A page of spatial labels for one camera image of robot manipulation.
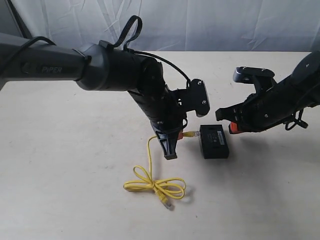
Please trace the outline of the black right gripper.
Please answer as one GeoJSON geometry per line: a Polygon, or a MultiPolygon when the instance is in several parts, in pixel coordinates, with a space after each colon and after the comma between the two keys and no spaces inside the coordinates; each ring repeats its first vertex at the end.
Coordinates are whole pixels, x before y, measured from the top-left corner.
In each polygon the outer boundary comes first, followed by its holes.
{"type": "Polygon", "coordinates": [[[259,133],[284,124],[287,131],[295,126],[304,129],[308,124],[302,120],[308,79],[286,77],[266,92],[250,94],[245,101],[215,112],[216,120],[228,120],[229,133],[259,133]]]}

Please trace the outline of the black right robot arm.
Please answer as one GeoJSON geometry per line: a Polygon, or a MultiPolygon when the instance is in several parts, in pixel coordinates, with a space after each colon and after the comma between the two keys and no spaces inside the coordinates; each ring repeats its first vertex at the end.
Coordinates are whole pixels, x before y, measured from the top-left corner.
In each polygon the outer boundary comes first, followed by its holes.
{"type": "Polygon", "coordinates": [[[233,74],[236,83],[254,85],[255,93],[245,101],[215,112],[217,121],[227,120],[230,134],[260,133],[283,124],[287,131],[295,126],[306,129],[305,108],[320,104],[320,53],[304,57],[293,72],[280,82],[267,68],[240,66],[233,74]]]}

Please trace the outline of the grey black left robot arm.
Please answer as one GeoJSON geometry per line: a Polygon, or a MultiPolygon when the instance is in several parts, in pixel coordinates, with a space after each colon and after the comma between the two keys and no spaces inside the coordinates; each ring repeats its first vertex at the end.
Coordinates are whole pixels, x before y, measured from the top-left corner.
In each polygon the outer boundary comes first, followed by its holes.
{"type": "Polygon", "coordinates": [[[0,36],[0,83],[74,81],[86,91],[128,92],[148,117],[167,160],[187,115],[163,77],[163,66],[149,56],[92,44],[81,50],[55,45],[45,37],[0,36]]]}

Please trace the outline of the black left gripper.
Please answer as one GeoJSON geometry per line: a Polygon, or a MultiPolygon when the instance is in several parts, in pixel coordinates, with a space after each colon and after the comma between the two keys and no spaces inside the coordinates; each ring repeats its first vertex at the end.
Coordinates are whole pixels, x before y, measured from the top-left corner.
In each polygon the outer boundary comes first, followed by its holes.
{"type": "Polygon", "coordinates": [[[146,82],[128,93],[149,119],[166,160],[177,159],[177,142],[184,137],[186,112],[165,82],[146,82]]]}

